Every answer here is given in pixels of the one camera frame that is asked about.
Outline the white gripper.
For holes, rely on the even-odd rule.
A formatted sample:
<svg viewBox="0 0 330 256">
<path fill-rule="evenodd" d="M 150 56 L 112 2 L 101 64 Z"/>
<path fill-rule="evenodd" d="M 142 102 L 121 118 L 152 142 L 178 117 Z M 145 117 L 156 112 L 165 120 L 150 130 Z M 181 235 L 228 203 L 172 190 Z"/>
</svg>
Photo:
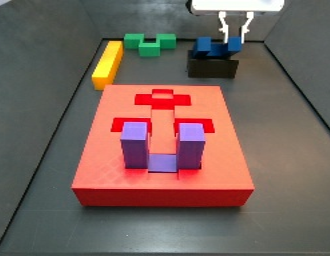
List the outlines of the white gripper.
<svg viewBox="0 0 330 256">
<path fill-rule="evenodd" d="M 245 22 L 240 28 L 241 44 L 245 42 L 245 34 L 249 32 L 249 24 L 253 20 L 253 12 L 279 12 L 283 9 L 284 0 L 186 0 L 185 7 L 196 16 L 218 14 L 222 42 L 228 43 L 229 27 L 225 21 L 226 12 L 246 12 Z"/>
</svg>

